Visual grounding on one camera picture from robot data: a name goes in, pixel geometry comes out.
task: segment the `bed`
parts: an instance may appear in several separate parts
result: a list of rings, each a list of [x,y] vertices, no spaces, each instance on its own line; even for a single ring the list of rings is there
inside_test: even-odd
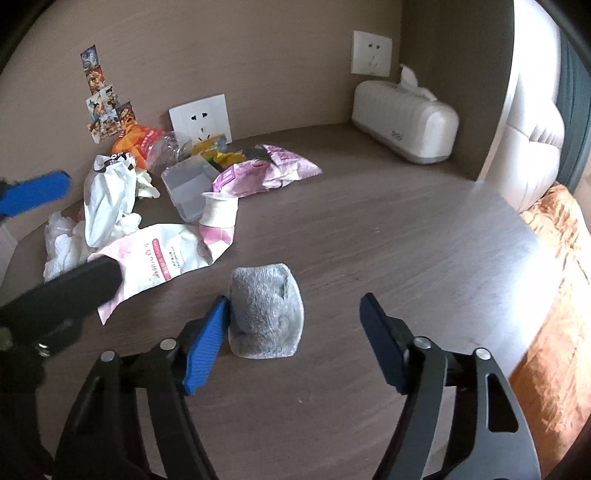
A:
[[[546,475],[591,413],[591,235],[576,200],[560,184],[521,217],[561,268],[550,312],[511,376]]]

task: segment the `white plastic cup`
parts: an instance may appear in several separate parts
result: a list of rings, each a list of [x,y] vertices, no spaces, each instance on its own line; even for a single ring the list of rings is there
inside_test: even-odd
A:
[[[205,192],[205,207],[199,223],[204,226],[230,228],[236,225],[238,197],[227,193]]]

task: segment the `white outlet plate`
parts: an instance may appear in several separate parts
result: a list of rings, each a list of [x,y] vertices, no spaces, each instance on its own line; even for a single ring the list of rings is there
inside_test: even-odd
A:
[[[351,73],[361,75],[390,76],[392,39],[355,30]]]
[[[226,134],[228,143],[232,141],[225,95],[185,103],[171,108],[168,113],[173,130],[187,135],[195,143],[220,134]]]

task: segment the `white tissue box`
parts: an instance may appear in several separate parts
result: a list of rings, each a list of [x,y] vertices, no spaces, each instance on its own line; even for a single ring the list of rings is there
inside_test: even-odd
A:
[[[452,153],[459,118],[434,99],[426,89],[369,80],[355,90],[352,120],[408,161],[436,163]]]

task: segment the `folded sock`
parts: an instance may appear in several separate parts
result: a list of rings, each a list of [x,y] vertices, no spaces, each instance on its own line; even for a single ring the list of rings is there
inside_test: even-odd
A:
[[[284,264],[236,268],[230,279],[232,352],[244,358],[292,356],[304,328],[300,289]]]

